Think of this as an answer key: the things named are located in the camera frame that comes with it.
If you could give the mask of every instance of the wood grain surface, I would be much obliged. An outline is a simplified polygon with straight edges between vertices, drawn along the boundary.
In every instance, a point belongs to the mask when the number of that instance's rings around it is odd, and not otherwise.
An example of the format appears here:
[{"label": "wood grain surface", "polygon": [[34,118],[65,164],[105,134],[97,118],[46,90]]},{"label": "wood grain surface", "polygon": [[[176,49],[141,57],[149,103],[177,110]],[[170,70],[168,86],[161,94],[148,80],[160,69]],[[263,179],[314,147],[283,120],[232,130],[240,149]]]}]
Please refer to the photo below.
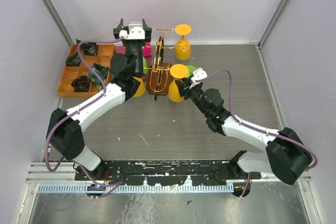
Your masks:
[{"label": "wood grain surface", "polygon": [[[233,108],[241,118],[276,129],[278,126],[264,73],[254,45],[195,45],[189,60],[165,50],[165,62],[202,67],[208,75],[226,68],[233,76]],[[229,81],[220,73],[203,84],[220,91],[228,109]],[[63,109],[84,99],[64,99]],[[101,116],[84,132],[85,143],[103,159],[221,159],[240,150],[259,151],[236,138],[213,133],[190,101],[174,103],[147,92]],[[50,159],[60,155],[52,148]]]}]

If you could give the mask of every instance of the gray floor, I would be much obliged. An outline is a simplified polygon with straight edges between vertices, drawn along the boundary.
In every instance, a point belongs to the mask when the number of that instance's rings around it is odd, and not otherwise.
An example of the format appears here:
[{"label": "gray floor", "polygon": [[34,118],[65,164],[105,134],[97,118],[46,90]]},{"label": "gray floor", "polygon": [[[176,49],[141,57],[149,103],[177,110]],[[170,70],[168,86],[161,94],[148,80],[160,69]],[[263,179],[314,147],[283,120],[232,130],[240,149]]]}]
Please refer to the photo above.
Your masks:
[{"label": "gray floor", "polygon": [[[54,211],[44,209],[44,204],[73,207]],[[231,193],[112,194],[98,201],[83,194],[38,194],[29,223],[304,224],[309,219],[296,184],[253,182],[243,200]]]},{"label": "gray floor", "polygon": [[[266,86],[258,53],[253,45],[199,45],[192,57],[178,61],[174,50],[164,59],[202,67],[208,74],[226,68],[233,75],[233,108],[241,118],[269,128],[277,120]],[[218,89],[228,109],[228,76],[221,73],[206,81],[206,88]],[[83,99],[65,99],[63,109]],[[240,150],[258,149],[235,138],[224,137],[207,128],[205,118],[190,101],[174,103],[168,97],[147,92],[97,119],[84,133],[86,144],[103,159],[190,159],[231,158]],[[51,150],[50,159],[59,158]]]}]

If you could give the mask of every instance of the black mounting plate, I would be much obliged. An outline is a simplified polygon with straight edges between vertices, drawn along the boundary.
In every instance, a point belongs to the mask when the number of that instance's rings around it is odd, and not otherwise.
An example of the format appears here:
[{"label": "black mounting plate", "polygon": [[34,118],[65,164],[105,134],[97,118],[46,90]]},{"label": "black mounting plate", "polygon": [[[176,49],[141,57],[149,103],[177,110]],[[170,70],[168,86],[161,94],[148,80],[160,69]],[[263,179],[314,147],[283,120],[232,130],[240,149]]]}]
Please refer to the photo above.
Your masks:
[{"label": "black mounting plate", "polygon": [[[132,186],[143,185],[144,180],[150,186],[182,185],[188,176],[193,186],[226,185],[228,179],[246,179],[247,173],[235,172],[228,160],[151,160],[151,161],[103,161],[111,183],[123,181]],[[251,173],[252,179],[261,179],[260,173]],[[77,167],[77,181],[89,180]]]}]

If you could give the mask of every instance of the white wall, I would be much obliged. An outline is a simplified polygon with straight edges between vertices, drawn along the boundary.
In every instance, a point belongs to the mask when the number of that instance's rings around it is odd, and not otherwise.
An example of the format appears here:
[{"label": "white wall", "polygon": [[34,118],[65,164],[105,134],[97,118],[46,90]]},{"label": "white wall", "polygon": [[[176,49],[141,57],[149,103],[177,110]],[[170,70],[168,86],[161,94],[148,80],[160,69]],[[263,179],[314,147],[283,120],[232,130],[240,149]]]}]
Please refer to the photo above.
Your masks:
[{"label": "white wall", "polygon": [[12,223],[41,158],[69,46],[41,0],[0,0],[0,223]]},{"label": "white wall", "polygon": [[288,126],[313,149],[311,175],[328,223],[336,219],[336,0],[291,0],[264,46]]},{"label": "white wall", "polygon": [[[192,43],[260,40],[280,0],[52,0],[73,37],[112,39],[121,17],[149,26],[192,26]],[[165,41],[176,42],[167,35]]]}]

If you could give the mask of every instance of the orange wooden box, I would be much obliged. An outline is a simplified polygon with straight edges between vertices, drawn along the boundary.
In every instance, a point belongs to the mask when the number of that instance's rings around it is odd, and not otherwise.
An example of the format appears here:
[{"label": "orange wooden box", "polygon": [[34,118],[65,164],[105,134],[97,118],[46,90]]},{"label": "orange wooden box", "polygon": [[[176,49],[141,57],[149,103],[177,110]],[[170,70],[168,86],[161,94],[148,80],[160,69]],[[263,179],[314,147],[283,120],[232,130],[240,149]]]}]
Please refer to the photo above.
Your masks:
[{"label": "orange wooden box", "polygon": [[[77,52],[77,45],[72,45],[69,55],[73,55]],[[84,55],[85,61],[92,66],[94,63],[99,63],[104,66],[108,66],[110,69],[110,61],[114,55],[114,45],[98,45],[98,53],[96,56]],[[87,76],[89,74],[89,69],[84,65],[83,62],[80,63],[79,67],[64,67],[61,81],[57,89],[58,96],[62,98],[90,98],[91,96],[98,93],[97,88],[91,83],[88,92],[75,92],[71,83],[79,76]],[[112,74],[108,72],[107,82],[109,83],[112,79]]]}]

